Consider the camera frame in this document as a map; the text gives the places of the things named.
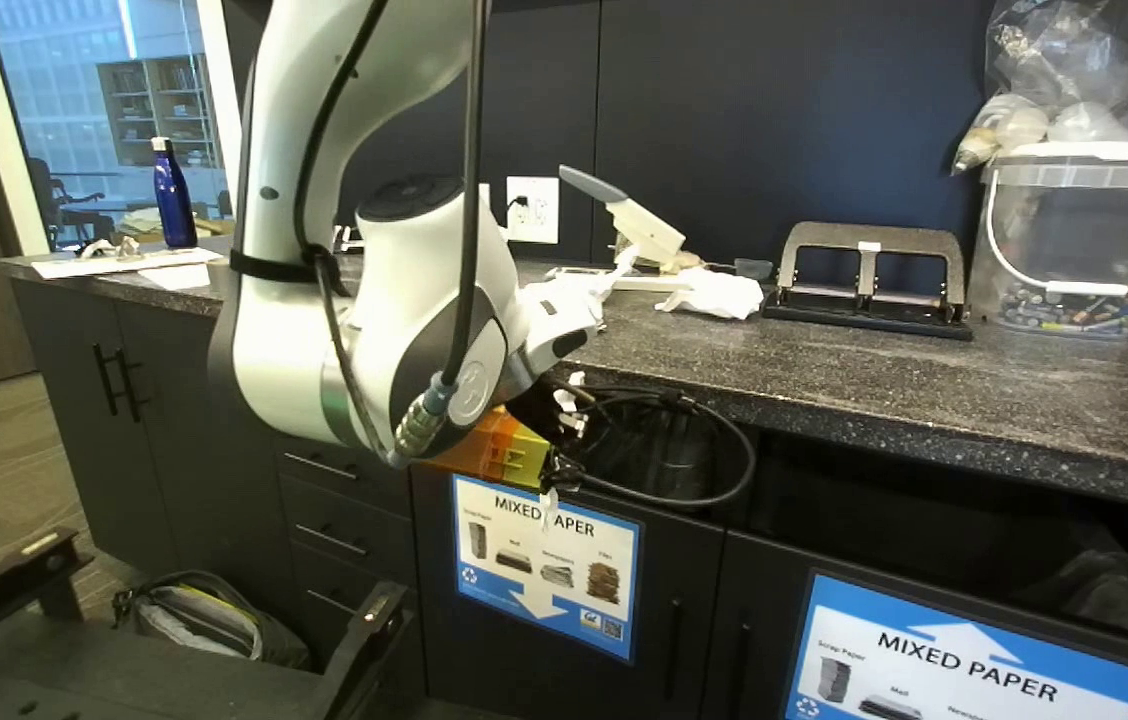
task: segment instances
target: dark wall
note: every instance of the dark wall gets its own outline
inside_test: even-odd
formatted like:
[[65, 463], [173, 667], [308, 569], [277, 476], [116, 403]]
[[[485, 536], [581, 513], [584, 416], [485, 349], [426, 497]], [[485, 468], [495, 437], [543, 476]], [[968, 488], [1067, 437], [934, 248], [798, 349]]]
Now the dark wall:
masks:
[[[705, 255], [774, 258], [796, 219], [947, 227], [972, 251], [974, 179], [947, 152], [985, 98], [992, 0], [495, 0], [485, 179], [581, 164]], [[379, 179], [461, 170], [461, 82], [350, 161]], [[557, 255], [606, 262], [606, 216], [563, 189]]]
[[606, 0], [601, 174], [706, 255], [796, 219], [965, 233], [947, 146], [981, 102], [985, 0]]

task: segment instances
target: gray granite countertop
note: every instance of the gray granite countertop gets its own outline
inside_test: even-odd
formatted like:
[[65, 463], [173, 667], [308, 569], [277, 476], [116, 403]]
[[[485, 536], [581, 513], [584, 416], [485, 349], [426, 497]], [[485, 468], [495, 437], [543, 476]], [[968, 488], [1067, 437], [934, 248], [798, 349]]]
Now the gray granite countertop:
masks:
[[[220, 301], [141, 277], [76, 288], [216, 315]], [[974, 328], [972, 343], [858, 328], [652, 312], [613, 295], [568, 357], [601, 385], [678, 388], [745, 424], [1128, 503], [1128, 343]]]

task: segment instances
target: black cable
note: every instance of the black cable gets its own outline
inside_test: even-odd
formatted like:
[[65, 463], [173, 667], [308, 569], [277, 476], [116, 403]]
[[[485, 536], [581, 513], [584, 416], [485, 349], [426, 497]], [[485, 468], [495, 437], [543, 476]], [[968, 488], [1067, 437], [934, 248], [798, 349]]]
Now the black cable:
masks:
[[340, 268], [337, 268], [337, 255], [320, 242], [308, 248], [308, 258], [316, 262], [316, 283], [320, 283], [320, 304], [324, 304], [324, 328], [326, 328], [326, 339], [332, 339], [332, 357], [337, 357], [337, 373], [340, 373], [340, 385], [348, 388], [348, 403], [350, 403], [350, 416], [356, 424], [362, 428], [359, 444], [369, 444], [377, 456], [382, 450], [379, 437], [377, 437], [377, 424], [369, 420], [369, 401], [356, 385], [356, 373], [350, 373], [350, 357], [348, 349], [340, 343], [340, 325], [337, 325], [337, 309], [332, 309], [332, 295], [345, 295], [345, 283], [340, 283]]
[[485, 37], [489, 37], [489, 0], [472, 0], [472, 64], [466, 64], [466, 98], [463, 98], [463, 224], [461, 224], [461, 278], [454, 278], [454, 320], [445, 358], [445, 385], [453, 388], [463, 365], [463, 343], [472, 339], [476, 315], [476, 262], [480, 262], [480, 130], [485, 130]]
[[359, 56], [369, 52], [377, 26], [379, 26], [379, 16], [382, 16], [387, 0], [370, 0], [362, 22], [359, 22], [359, 37], [350, 44], [350, 52], [337, 64], [337, 75], [316, 106], [316, 121], [313, 121], [313, 135], [301, 152], [301, 170], [296, 170], [296, 193], [293, 193], [293, 239], [301, 242], [301, 251], [308, 251], [313, 242], [303, 239], [303, 216], [308, 216], [308, 193], [313, 193], [313, 167], [316, 167], [316, 156], [324, 146], [324, 130], [326, 130], [326, 121], [337, 111], [337, 98], [345, 90], [348, 79], [356, 79], [356, 64]]

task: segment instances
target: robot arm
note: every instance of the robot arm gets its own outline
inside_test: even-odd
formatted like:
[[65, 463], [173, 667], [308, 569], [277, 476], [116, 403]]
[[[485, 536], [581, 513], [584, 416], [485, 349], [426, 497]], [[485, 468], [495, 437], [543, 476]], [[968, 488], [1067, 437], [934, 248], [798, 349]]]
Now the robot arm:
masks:
[[[362, 444], [405, 463], [522, 390], [557, 358], [543, 349], [559, 337], [584, 337], [557, 328], [547, 301], [521, 295], [485, 199], [476, 288], [461, 295], [466, 216], [454, 182], [397, 182], [359, 207], [362, 277], [350, 309], [332, 295], [337, 262], [308, 242], [332, 236], [350, 152], [466, 66], [472, 3], [480, 18], [489, 0], [272, 3], [244, 125], [239, 278], [216, 343], [248, 407], [279, 433]], [[472, 331], [453, 343], [461, 304], [472, 309]], [[454, 385], [437, 388], [453, 351]], [[426, 420], [425, 441], [412, 441], [415, 416]]]

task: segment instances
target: white bin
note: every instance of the white bin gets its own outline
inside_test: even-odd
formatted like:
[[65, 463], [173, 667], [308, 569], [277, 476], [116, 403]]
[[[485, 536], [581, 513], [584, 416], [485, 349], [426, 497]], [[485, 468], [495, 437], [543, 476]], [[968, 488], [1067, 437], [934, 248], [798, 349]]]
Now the white bin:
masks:
[[1128, 142], [1033, 142], [985, 182], [972, 315], [1128, 337]]

